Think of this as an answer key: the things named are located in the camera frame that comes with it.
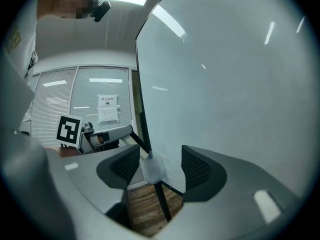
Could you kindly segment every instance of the window blinds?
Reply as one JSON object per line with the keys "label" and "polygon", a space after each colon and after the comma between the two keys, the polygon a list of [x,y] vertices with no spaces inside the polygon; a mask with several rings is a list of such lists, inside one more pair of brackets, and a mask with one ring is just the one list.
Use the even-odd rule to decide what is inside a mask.
{"label": "window blinds", "polygon": [[76,68],[42,73],[32,103],[31,136],[43,146],[59,147],[55,142],[60,113],[69,113],[70,95]]}
{"label": "window blinds", "polygon": [[[98,123],[98,95],[116,95],[119,105],[119,122]],[[129,72],[126,68],[79,67],[75,77],[70,115],[83,118],[83,123],[92,123],[95,131],[108,130],[121,126],[132,126],[129,96]],[[120,140],[119,146],[125,144]],[[139,166],[130,185],[143,182],[144,176]]]}

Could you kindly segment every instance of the white panel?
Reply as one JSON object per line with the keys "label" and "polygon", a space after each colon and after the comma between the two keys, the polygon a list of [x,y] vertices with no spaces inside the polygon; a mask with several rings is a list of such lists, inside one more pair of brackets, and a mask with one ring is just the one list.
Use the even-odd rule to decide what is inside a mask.
{"label": "white panel", "polygon": [[[90,81],[90,79],[101,79],[101,81]],[[105,79],[113,79],[114,81],[104,81]],[[117,94],[119,122],[98,123],[98,94]],[[83,123],[92,123],[95,131],[132,125],[128,69],[80,67],[73,85],[70,115],[83,118]],[[124,145],[124,142],[120,140],[119,146]],[[143,181],[144,177],[139,166],[131,183],[136,184]]]}
{"label": "white panel", "polygon": [[[159,5],[170,18],[150,15],[137,53],[164,181],[185,191],[181,148],[190,145],[253,162],[303,195],[317,165],[320,112],[318,51],[307,19],[297,30],[304,15],[290,0]],[[184,35],[173,30],[177,24]]]}
{"label": "white panel", "polygon": [[[39,75],[34,76],[31,80],[31,89],[34,92],[36,91],[38,80],[39,80]],[[20,125],[19,131],[30,133],[30,122],[23,122]]]}
{"label": "white panel", "polygon": [[[69,113],[69,99],[76,69],[42,73],[32,103],[31,136],[44,146],[59,147],[55,142],[60,113]],[[44,84],[66,81],[66,84],[45,87]]]}
{"label": "white panel", "polygon": [[[45,49],[59,49],[59,54],[55,55],[54,52],[48,51],[48,57],[44,59],[40,59],[34,65],[34,74],[40,73],[46,70],[61,68],[61,67],[71,67],[74,65],[90,65],[92,63],[96,65],[122,65],[128,67],[136,67],[136,55],[130,52],[121,52],[116,50],[108,50],[108,49],[89,49],[81,51],[74,51],[77,48],[77,42],[70,42],[69,44],[65,43],[62,45],[61,41],[58,41],[59,45],[56,47],[52,47],[51,45],[46,45]],[[61,49],[65,49],[64,46],[72,45],[69,49],[73,52],[63,52]]]}

